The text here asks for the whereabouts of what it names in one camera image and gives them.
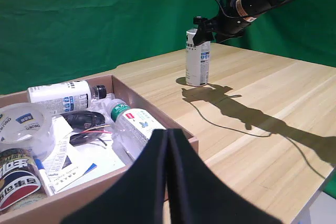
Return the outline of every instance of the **paper sheet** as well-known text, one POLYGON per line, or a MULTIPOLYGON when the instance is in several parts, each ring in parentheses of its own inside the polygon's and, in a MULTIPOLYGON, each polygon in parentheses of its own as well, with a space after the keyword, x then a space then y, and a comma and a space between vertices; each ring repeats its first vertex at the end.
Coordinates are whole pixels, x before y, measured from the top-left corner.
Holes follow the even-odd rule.
POLYGON ((105 146, 99 140, 76 146, 76 149, 79 151, 81 156, 95 163, 97 167, 86 173, 61 191, 73 188, 125 166, 125 164, 120 160, 120 158, 112 149, 113 140, 111 135, 103 134, 101 136, 101 139, 106 142, 107 146, 105 146))
POLYGON ((49 173, 59 172, 67 157, 67 145, 70 141, 71 126, 63 116, 54 116, 52 118, 54 128, 55 148, 52 153, 43 161, 43 166, 49 173))
POLYGON ((79 153, 79 151, 69 143, 67 145, 66 156, 63 168, 57 173, 48 174, 56 192, 59 192, 64 187, 82 177, 92 165, 89 159, 79 153))

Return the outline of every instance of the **white bottle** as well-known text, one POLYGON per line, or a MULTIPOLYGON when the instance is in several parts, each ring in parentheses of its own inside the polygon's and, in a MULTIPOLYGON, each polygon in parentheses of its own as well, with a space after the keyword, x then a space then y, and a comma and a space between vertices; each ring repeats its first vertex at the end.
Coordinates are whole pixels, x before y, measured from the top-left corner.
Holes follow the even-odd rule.
POLYGON ((70 81, 27 89, 28 101, 43 105, 51 115, 85 110, 92 99, 106 97, 104 85, 91 87, 87 81, 70 81))
POLYGON ((107 107, 117 128, 122 131, 122 145, 135 160, 150 139, 153 130, 165 129, 150 113, 132 109, 121 99, 113 99, 107 107))
POLYGON ((195 46, 193 38, 197 28, 187 31, 185 79, 190 86, 207 85, 209 77, 210 41, 195 46))

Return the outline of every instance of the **small box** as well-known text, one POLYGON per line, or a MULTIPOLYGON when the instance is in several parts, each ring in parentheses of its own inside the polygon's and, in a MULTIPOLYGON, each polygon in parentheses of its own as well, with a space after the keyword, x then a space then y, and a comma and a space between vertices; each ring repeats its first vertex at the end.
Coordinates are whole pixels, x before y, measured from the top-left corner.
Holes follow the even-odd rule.
MULTIPOLYGON (((105 85, 107 93, 114 93, 116 98, 124 100, 131 108, 147 110, 166 128, 182 129, 193 149, 198 152, 198 140, 196 137, 115 76, 107 74, 100 77, 81 78, 81 80, 87 80, 92 86, 105 85)), ((20 102, 27 102, 26 92, 13 93, 0 97, 0 108, 20 102)), ((0 216, 0 222, 5 224, 60 223, 63 217, 85 206, 110 188, 128 168, 129 166, 123 167, 26 207, 3 214, 0 216)))

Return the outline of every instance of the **tape roll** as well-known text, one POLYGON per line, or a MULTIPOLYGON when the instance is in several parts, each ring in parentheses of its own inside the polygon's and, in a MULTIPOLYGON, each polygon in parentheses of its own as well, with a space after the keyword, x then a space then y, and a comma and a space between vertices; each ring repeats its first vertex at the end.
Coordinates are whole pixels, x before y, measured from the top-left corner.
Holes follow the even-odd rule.
POLYGON ((51 126, 51 115, 40 104, 16 103, 1 108, 0 152, 22 148, 43 161, 55 147, 51 126))

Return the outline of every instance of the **blue pen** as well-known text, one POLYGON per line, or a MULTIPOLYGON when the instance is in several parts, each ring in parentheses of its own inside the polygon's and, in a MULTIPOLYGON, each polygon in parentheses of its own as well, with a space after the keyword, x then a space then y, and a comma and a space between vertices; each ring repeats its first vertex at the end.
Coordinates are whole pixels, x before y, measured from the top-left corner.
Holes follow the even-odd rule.
POLYGON ((40 173, 40 180, 41 180, 41 183, 43 184, 43 187, 44 187, 44 190, 46 191, 46 194, 48 196, 54 195, 56 193, 55 189, 54 189, 54 186, 52 185, 51 180, 48 177, 47 172, 44 169, 44 166, 43 166, 41 160, 35 159, 35 164, 36 164, 36 166, 38 168, 38 171, 40 173))

